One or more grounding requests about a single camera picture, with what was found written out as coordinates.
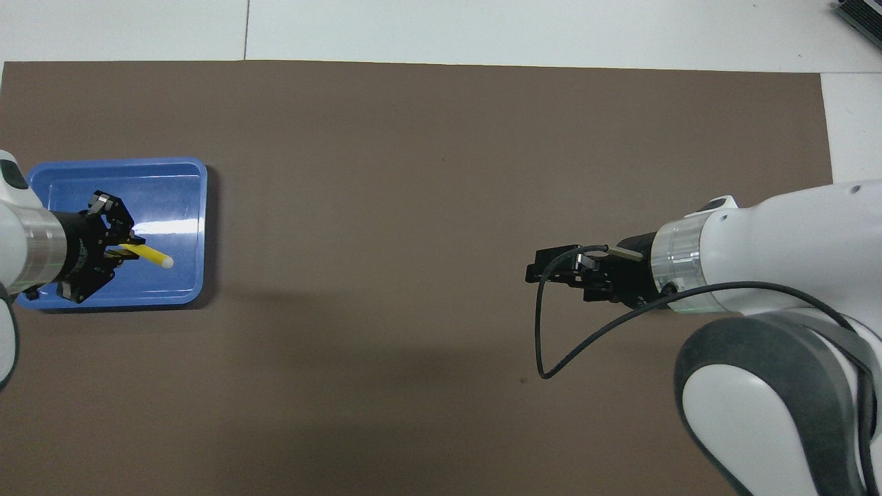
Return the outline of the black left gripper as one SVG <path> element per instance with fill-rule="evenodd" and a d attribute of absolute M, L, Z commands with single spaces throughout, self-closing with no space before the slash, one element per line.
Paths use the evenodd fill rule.
<path fill-rule="evenodd" d="M 76 213 L 25 209 L 24 229 L 24 295 L 31 301 L 54 283 L 57 296 L 82 304 L 114 278 L 114 267 L 140 260 L 147 248 L 122 198 L 102 191 Z"/>

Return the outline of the yellow highlighter pen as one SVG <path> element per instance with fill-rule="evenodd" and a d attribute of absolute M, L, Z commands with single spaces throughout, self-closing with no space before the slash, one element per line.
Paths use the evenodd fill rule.
<path fill-rule="evenodd" d="M 164 269 L 170 269 L 174 266 L 173 257 L 146 244 L 122 244 L 120 247 Z"/>

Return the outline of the brown table mat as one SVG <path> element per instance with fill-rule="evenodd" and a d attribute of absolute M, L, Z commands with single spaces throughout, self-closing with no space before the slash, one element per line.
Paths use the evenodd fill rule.
<path fill-rule="evenodd" d="M 536 250 L 832 182 L 818 74 L 10 63 L 0 148 L 194 156 L 193 307 L 16 308 L 0 496 L 734 496 L 654 313 L 551 380 Z"/>

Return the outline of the blue plastic tray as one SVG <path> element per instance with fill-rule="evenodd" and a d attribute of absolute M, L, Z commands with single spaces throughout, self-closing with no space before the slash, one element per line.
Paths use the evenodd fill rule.
<path fill-rule="evenodd" d="M 119 197 L 146 245 L 173 258 L 173 267 L 127 261 L 82 304 L 57 295 L 56 285 L 19 304 L 41 311 L 117 311 L 186 307 L 203 289 L 207 229 L 207 167 L 193 157 L 48 161 L 26 173 L 32 191 L 52 211 L 80 211 L 98 191 Z"/>

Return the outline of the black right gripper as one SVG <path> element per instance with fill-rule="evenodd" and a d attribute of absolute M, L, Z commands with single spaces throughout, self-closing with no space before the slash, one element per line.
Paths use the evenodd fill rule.
<path fill-rule="evenodd" d="M 525 282 L 539 283 L 542 274 L 551 268 L 546 283 L 557 283 L 583 289 L 585 302 L 620 302 L 630 309 L 643 307 L 662 297 L 653 280 L 651 251 L 656 232 L 650 232 L 617 243 L 617 247 L 639 252 L 643 260 L 634 261 L 608 252 L 605 256 L 591 256 L 592 269 L 582 275 L 583 245 L 563 245 L 535 251 L 533 262 L 525 269 Z"/>

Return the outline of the grey ribbed device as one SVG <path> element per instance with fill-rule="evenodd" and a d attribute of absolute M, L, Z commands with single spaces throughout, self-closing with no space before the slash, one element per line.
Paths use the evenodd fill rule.
<path fill-rule="evenodd" d="M 882 45 L 882 0 L 836 0 L 834 11 L 851 28 Z"/>

